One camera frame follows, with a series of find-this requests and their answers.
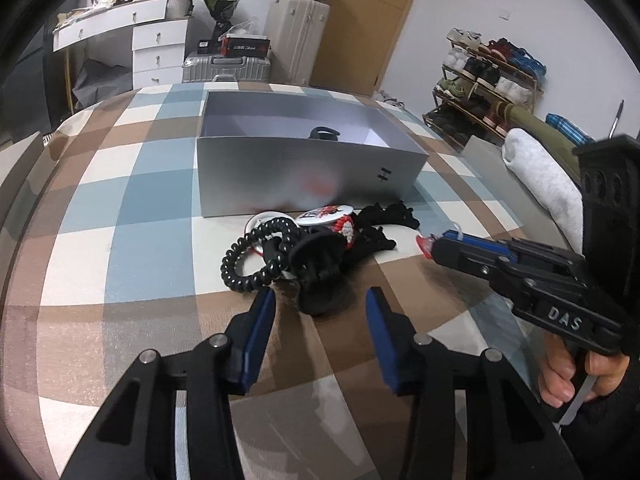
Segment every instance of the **silver suitcase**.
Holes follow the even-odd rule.
[[[271,82],[308,86],[330,7],[313,0],[275,0],[264,35],[271,41]]]
[[[182,66],[182,82],[213,81],[230,78],[236,81],[269,81],[271,63],[258,57],[222,57],[213,54],[192,53]]]

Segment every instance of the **metal screw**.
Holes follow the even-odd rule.
[[[430,345],[433,342],[433,337],[431,337],[429,334],[416,333],[414,335],[414,341],[417,345],[420,346]]]
[[[209,344],[213,348],[220,348],[228,343],[229,338],[224,334],[215,334],[209,338]]]
[[[154,361],[157,356],[158,356],[158,352],[156,352],[155,350],[149,349],[142,352],[142,354],[140,354],[139,359],[142,364],[148,365],[150,362]]]
[[[491,361],[492,363],[497,363],[502,359],[502,352],[496,350],[495,348],[489,348],[485,353],[487,361]]]

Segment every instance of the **blue plaid item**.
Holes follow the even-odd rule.
[[[545,122],[549,126],[558,130],[576,146],[594,142],[594,140],[578,128],[578,126],[560,115],[547,114]]]

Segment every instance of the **black sleeve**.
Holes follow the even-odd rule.
[[[632,358],[610,396],[581,407],[562,429],[586,480],[640,478],[640,362]]]

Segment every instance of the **checkered tablecloth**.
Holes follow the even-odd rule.
[[[246,216],[202,218],[195,138],[208,91],[295,92],[380,108],[430,154],[407,198],[424,235],[454,223],[481,237],[519,235],[518,220],[481,178],[413,116],[365,98],[267,84],[145,88],[84,110],[15,258],[1,325],[2,416],[45,479],[57,479],[84,429],[140,351],[191,349],[245,311],[220,261]],[[530,327],[486,283],[427,261],[416,232],[387,226],[393,251],[350,276],[353,304],[312,319],[277,285],[278,308],[251,393],[232,403],[247,479],[395,478],[410,403],[383,384],[364,315],[381,286],[415,327],[450,348],[499,348],[530,381]],[[246,270],[260,267],[249,259]],[[187,478],[184,399],[178,478]],[[461,420],[464,410],[460,409]]]

